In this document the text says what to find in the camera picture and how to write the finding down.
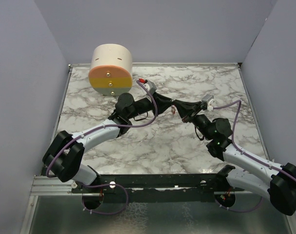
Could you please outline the pink strap keyring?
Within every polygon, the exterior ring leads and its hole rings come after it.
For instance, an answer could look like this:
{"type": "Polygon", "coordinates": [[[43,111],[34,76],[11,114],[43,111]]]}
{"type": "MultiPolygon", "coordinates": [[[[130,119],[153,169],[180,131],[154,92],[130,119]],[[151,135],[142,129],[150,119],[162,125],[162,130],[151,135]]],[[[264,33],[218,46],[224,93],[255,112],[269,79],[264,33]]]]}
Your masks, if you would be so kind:
{"type": "Polygon", "coordinates": [[[174,105],[171,106],[171,113],[174,115],[176,113],[176,108],[174,105]]]}

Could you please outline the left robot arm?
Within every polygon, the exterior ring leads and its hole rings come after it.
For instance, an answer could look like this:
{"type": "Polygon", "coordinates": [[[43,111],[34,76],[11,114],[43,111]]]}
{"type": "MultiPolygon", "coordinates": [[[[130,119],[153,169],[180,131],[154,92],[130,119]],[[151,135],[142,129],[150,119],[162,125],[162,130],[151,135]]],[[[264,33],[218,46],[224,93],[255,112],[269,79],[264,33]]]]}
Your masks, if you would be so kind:
{"type": "Polygon", "coordinates": [[[124,135],[133,127],[131,118],[149,111],[158,116],[172,104],[172,99],[158,93],[154,93],[152,99],[146,97],[138,101],[130,93],[121,94],[114,112],[101,124],[73,134],[61,131],[56,135],[42,159],[47,166],[46,176],[57,177],[61,182],[73,180],[83,184],[88,192],[97,191],[98,173],[81,163],[83,155],[107,140],[124,135]]]}

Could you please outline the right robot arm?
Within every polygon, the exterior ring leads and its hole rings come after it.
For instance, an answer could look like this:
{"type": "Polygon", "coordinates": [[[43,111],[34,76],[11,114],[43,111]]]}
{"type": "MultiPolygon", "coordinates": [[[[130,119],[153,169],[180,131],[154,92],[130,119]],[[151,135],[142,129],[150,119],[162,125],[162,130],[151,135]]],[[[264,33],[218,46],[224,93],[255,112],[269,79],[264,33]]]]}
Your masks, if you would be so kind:
{"type": "Polygon", "coordinates": [[[192,123],[200,132],[201,140],[208,140],[209,153],[222,161],[234,164],[228,174],[216,178],[217,187],[226,191],[230,187],[241,188],[268,199],[284,215],[292,216],[296,211],[296,166],[281,165],[263,159],[234,142],[235,124],[226,118],[209,120],[200,111],[215,110],[205,102],[174,101],[184,123],[192,123]]]}

